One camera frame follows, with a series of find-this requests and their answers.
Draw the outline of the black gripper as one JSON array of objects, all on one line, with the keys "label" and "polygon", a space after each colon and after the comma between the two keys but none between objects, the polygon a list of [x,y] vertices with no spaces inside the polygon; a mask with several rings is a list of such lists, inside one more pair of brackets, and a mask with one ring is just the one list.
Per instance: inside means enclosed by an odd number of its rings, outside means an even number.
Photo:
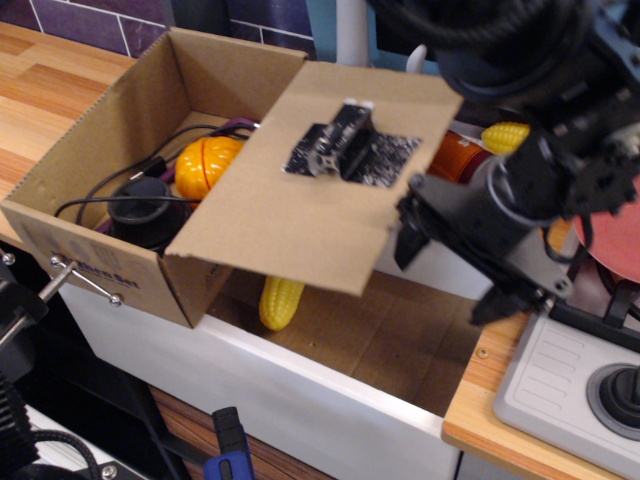
[{"label": "black gripper", "polygon": [[472,310],[484,326],[573,290],[545,251],[541,230],[559,216],[567,171],[542,154],[492,157],[468,184],[415,174],[398,203],[394,260],[406,270],[436,240],[489,278],[493,287]]}]

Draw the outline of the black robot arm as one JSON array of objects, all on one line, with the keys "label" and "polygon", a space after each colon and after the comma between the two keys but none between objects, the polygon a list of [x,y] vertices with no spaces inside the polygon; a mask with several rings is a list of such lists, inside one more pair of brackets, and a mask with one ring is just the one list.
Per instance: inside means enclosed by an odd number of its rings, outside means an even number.
[{"label": "black robot arm", "polygon": [[410,179],[395,259],[430,241],[490,279],[472,321],[488,324],[566,298],[559,219],[589,224],[637,199],[639,5],[620,20],[599,1],[376,1],[396,33],[424,44],[466,101],[510,110],[530,131],[466,185]]}]

